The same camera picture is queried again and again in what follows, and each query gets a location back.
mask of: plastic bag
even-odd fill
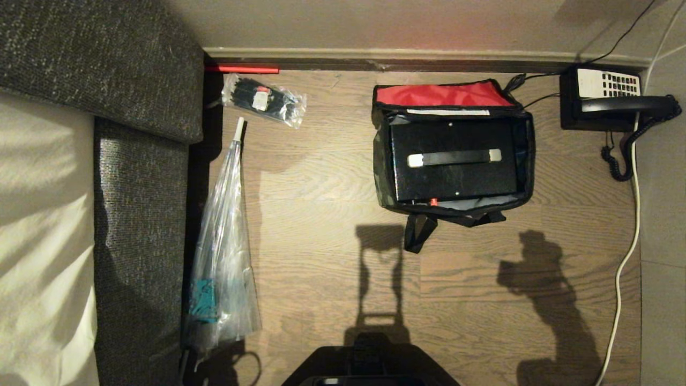
[[[185,336],[201,361],[221,343],[238,341],[261,327],[241,184],[243,126],[240,118],[204,208],[191,272]]]
[[[300,128],[307,107],[307,96],[283,87],[271,87],[232,73],[222,89],[222,104],[252,111],[263,117]]]

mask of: black cable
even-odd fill
[[[665,117],[650,118],[648,121],[643,123],[638,130],[636,130],[631,136],[629,136],[629,138],[627,138],[627,140],[624,142],[624,145],[622,145],[622,157],[624,158],[624,164],[626,165],[626,168],[624,169],[624,174],[622,174],[622,172],[619,171],[619,162],[617,162],[617,159],[610,155],[610,151],[612,151],[612,149],[614,148],[614,144],[611,148],[606,143],[603,149],[600,151],[600,155],[602,156],[602,158],[605,160],[605,162],[607,162],[610,165],[610,174],[612,175],[612,178],[614,178],[615,180],[620,182],[629,181],[631,177],[634,176],[633,162],[631,158],[631,145],[633,145],[633,143],[636,142],[636,140],[640,136],[645,134],[649,128],[655,126],[656,124],[672,120],[681,114],[681,106],[679,106],[679,103],[676,101],[674,96],[667,95],[667,97],[672,99],[672,112]]]
[[[619,42],[621,42],[622,39],[623,39],[626,35],[628,35],[629,32],[631,32],[631,30],[634,29],[634,26],[636,26],[636,23],[638,23],[639,20],[641,20],[641,17],[643,17],[643,15],[646,14],[646,12],[650,9],[650,7],[652,7],[652,5],[653,5],[654,3],[655,3],[655,0],[652,0],[652,1],[650,2],[650,4],[648,4],[648,6],[645,8],[645,10],[643,10],[643,12],[641,12],[641,14],[640,14],[640,15],[636,18],[636,20],[634,20],[634,22],[631,24],[631,27],[629,27],[629,29],[626,30],[626,32],[624,32],[624,34],[621,35],[621,36],[619,37],[619,39],[617,39],[617,42],[615,43],[614,46],[612,46],[612,49],[611,49],[610,51],[607,51],[607,53],[606,53],[605,55],[598,56],[597,58],[595,58],[595,59],[593,59],[593,60],[587,60],[586,62],[583,62],[583,65],[589,65],[589,64],[591,64],[591,63],[593,63],[593,62],[595,62],[595,61],[598,61],[598,60],[600,60],[600,59],[605,58],[605,57],[608,56],[609,54],[612,54],[612,52],[615,51],[615,48],[617,48],[617,46],[619,45]]]
[[[610,130],[605,130],[605,146],[609,147],[610,150],[615,148],[615,136]]]
[[[531,106],[532,104],[534,104],[534,103],[536,103],[536,102],[539,102],[539,101],[541,101],[541,100],[548,99],[548,98],[552,98],[552,97],[558,97],[558,96],[560,96],[560,93],[552,93],[552,94],[549,94],[549,95],[540,97],[539,99],[537,99],[537,100],[535,100],[535,101],[533,101],[533,102],[527,104],[526,106],[524,106],[524,108],[526,109],[527,107],[529,107],[529,106]]]
[[[621,42],[622,39],[624,39],[624,37],[625,37],[626,35],[628,35],[629,32],[631,32],[631,30],[634,29],[634,26],[636,26],[636,24],[639,22],[639,20],[641,20],[641,18],[646,14],[646,12],[650,9],[650,7],[652,7],[652,5],[653,5],[654,3],[655,3],[655,0],[652,0],[652,1],[650,2],[650,4],[648,4],[648,6],[643,10],[643,12],[641,12],[641,14],[634,20],[634,22],[631,24],[631,26],[629,27],[629,29],[626,30],[626,32],[624,32],[624,33],[619,37],[619,39],[617,39],[617,41],[615,42],[615,45],[612,46],[612,49],[610,49],[610,51],[607,51],[607,53],[606,53],[605,55],[598,56],[598,57],[595,58],[595,59],[587,60],[587,61],[581,63],[581,65],[590,65],[591,63],[596,62],[596,61],[598,61],[598,60],[600,60],[600,59],[603,59],[603,58],[607,57],[608,55],[612,54],[612,53],[615,51],[615,48],[617,48],[617,46],[619,45],[619,42]],[[564,72],[566,72],[566,71],[569,71],[569,70],[570,70],[572,67],[574,67],[574,66],[577,66],[577,64],[570,65],[570,66],[568,66],[567,68],[565,68],[565,69],[563,69],[563,70],[560,70],[560,71],[553,71],[553,72],[547,72],[547,73],[539,73],[539,74],[531,75],[531,76],[526,76],[526,73],[520,73],[519,75],[515,75],[514,77],[512,77],[512,79],[510,79],[510,82],[508,82],[507,86],[505,86],[505,89],[504,89],[503,91],[505,91],[505,93],[507,93],[507,94],[512,93],[514,90],[516,90],[516,89],[518,89],[519,87],[521,87],[521,85],[523,85],[524,82],[526,82],[526,81],[529,80],[529,79],[540,78],[540,77],[542,77],[542,76],[560,75],[560,74],[562,74],[562,73],[564,73]]]

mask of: couch cushion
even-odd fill
[[[0,385],[96,385],[93,117],[0,93]]]
[[[95,119],[100,384],[174,385],[188,146]]]

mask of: black object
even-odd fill
[[[674,112],[674,98],[666,96],[623,96],[626,93],[613,91],[611,98],[580,98],[579,69],[574,67],[560,75],[563,129],[630,132],[638,112],[649,117],[667,117]]]
[[[512,127],[506,118],[392,125],[390,141],[398,202],[517,191]],[[500,159],[490,161],[490,150],[497,150]],[[423,166],[408,164],[413,155],[424,159]]]
[[[459,386],[419,347],[365,332],[352,346],[315,350],[284,386]]]
[[[378,95],[388,87],[397,90],[384,93],[385,103]],[[433,95],[438,99],[432,101]],[[431,103],[418,106],[416,101]],[[377,198],[380,206],[409,215],[406,251],[418,253],[439,219],[464,227],[505,221],[501,211],[527,203],[533,194],[533,117],[495,80],[376,86],[372,121],[377,128]],[[449,161],[411,168],[408,159],[416,154],[492,149],[500,150],[500,161]]]
[[[622,144],[622,157],[624,158],[624,173],[619,171],[619,162],[617,162],[617,159],[614,158],[610,152],[614,148],[614,144],[612,147],[605,145],[603,149],[600,151],[601,157],[605,160],[610,165],[610,174],[612,175],[612,178],[619,182],[623,181],[628,181],[633,177],[634,172],[633,172],[633,161],[632,161],[632,156],[631,156],[631,146],[636,142],[636,140],[642,136],[643,134],[648,131],[649,128],[655,126],[656,124],[660,124],[665,121],[669,121],[674,119],[675,117],[678,117],[681,114],[681,106],[679,106],[679,103],[676,101],[673,95],[667,95],[665,97],[651,97],[651,98],[666,98],[671,102],[672,108],[671,111],[667,115],[662,115],[658,117],[652,117],[649,118],[648,120],[644,121],[641,126],[639,127],[638,130],[636,130],[629,138],[627,138],[626,141]]]

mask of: bag handle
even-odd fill
[[[479,225],[500,223],[505,221],[505,216],[500,211],[488,212],[478,218],[468,216],[456,216],[441,218],[450,223],[459,224],[463,227],[477,227]],[[424,242],[438,226],[438,217],[431,214],[410,214],[405,224],[405,250],[412,253],[419,253],[424,246]]]
[[[441,220],[445,220],[449,223],[458,224],[463,227],[478,227],[479,225],[500,223],[501,221],[507,220],[503,216],[501,211],[488,212],[481,217],[468,217],[468,216],[457,216],[457,217],[442,217]]]

